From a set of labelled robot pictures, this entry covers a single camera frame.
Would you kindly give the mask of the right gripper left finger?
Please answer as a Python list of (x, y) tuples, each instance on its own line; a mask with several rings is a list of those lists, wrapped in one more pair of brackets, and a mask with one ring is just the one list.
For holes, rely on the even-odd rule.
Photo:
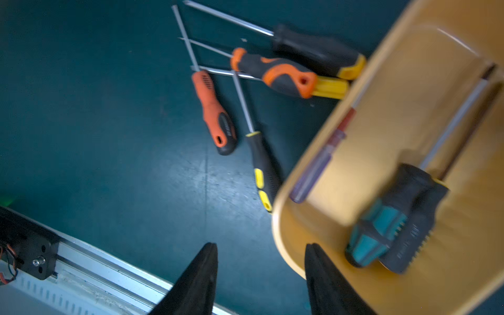
[(211, 315), (215, 302), (217, 273), (217, 245), (208, 242), (150, 313)]

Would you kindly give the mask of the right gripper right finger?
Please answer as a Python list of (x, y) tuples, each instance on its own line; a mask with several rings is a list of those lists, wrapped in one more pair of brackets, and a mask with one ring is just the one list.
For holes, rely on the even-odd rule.
[(313, 314), (375, 314), (319, 244), (308, 244), (304, 259)]

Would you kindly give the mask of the green black screwdriver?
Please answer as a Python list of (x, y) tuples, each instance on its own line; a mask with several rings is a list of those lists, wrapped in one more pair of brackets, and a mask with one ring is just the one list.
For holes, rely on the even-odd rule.
[(392, 184), (361, 216), (350, 234), (345, 258), (351, 265), (357, 268), (368, 266), (391, 247), (398, 228), (408, 218), (413, 202), (433, 182), (425, 171), (426, 167), (480, 97), (488, 82), (488, 75), (479, 79), (418, 166), (399, 165)]

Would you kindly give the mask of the red blue small screwdriver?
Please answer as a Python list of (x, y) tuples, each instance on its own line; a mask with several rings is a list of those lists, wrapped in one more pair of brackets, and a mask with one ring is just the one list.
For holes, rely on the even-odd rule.
[(341, 115), (338, 124), (332, 127), (332, 133), (328, 135), (324, 145), (319, 149), (316, 156), (304, 169), (303, 174), (298, 178), (295, 186), (290, 192), (290, 200), (295, 203), (303, 203), (318, 182), (329, 162), (332, 160), (334, 152), (343, 140), (346, 139), (346, 129), (356, 115), (357, 107), (360, 105), (362, 97), (368, 90), (371, 81), (365, 83), (359, 90), (352, 104), (345, 108), (345, 114)]

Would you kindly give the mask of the black yellow-capped screwdriver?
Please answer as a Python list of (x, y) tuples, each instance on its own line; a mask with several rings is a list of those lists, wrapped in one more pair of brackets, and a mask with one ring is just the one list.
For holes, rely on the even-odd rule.
[(387, 252), (379, 258), (380, 263), (391, 272), (396, 274), (405, 273), (423, 242), (430, 235), (434, 227), (437, 207), (449, 192), (449, 189), (442, 182), (441, 178), (436, 179), (432, 177), (425, 171), (425, 168), (449, 139), (475, 101), (480, 97), (496, 68), (497, 65), (493, 63), (480, 76), (479, 81), (469, 96), (454, 114), (450, 123), (444, 128), (420, 165), (418, 167), (410, 164), (401, 165), (403, 187), (406, 187), (407, 184), (417, 183), (420, 179), (423, 179), (427, 186), (413, 194), (412, 205), (409, 207), (407, 218), (396, 230), (395, 238), (391, 242)]

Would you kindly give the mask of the black yellow striped screwdriver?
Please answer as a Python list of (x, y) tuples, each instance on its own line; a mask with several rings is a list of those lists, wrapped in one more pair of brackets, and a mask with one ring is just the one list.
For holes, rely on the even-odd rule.
[(263, 207), (271, 213), (276, 195), (280, 189), (280, 178), (274, 169), (272, 159), (266, 149), (262, 132), (256, 130), (254, 127), (240, 84), (240, 77), (235, 70), (232, 71), (232, 79), (249, 129), (249, 133), (245, 138), (252, 154), (255, 186)]

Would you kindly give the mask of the orange red screwdriver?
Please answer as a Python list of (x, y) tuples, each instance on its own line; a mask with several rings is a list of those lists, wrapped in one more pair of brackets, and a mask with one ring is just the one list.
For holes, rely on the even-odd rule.
[(181, 31), (182, 40), (185, 42), (190, 60), (195, 69), (195, 72), (192, 74), (192, 82), (202, 105), (203, 120), (206, 123), (217, 152), (222, 156), (228, 156), (235, 151), (238, 143), (234, 124), (227, 111), (217, 99), (211, 76), (206, 70), (200, 68), (196, 60), (178, 6), (174, 4), (171, 8)]

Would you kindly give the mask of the yellow handled screwdriver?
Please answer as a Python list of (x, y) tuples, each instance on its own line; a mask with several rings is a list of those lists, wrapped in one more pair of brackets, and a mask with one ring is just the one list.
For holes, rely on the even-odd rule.
[(322, 77), (314, 72), (300, 71), (292, 64), (252, 67), (248, 76), (262, 81), (275, 92), (295, 98), (323, 97), (341, 100), (349, 90), (346, 80)]

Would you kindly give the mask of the yellow plastic storage tray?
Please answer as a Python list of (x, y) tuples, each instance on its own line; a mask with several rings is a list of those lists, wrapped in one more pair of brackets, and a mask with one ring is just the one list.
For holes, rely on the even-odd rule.
[[(412, 1), (362, 75), (311, 142), (274, 202), (272, 233), (284, 261), (305, 275), (317, 243), (378, 314), (467, 314), (503, 285), (503, 95), (447, 175), (449, 193), (411, 267), (358, 269), (344, 252), (350, 231), (394, 179), (417, 165), (491, 64), (503, 81), (502, 1)], [(303, 203), (290, 192), (363, 85), (371, 84)]]

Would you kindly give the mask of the orange black screwdriver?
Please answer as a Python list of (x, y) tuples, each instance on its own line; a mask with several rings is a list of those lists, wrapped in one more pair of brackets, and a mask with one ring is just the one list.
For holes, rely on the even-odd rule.
[(235, 72), (244, 72), (261, 80), (276, 92), (292, 97), (311, 98), (317, 84), (317, 75), (304, 66), (287, 59), (267, 59), (238, 47), (226, 53), (193, 39), (185, 41), (227, 56)]

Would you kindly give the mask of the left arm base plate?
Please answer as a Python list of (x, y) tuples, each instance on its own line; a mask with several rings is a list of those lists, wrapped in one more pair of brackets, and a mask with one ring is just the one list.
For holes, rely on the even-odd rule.
[(20, 271), (39, 280), (52, 276), (59, 242), (54, 232), (1, 207), (1, 260), (7, 263), (1, 284), (15, 281)]

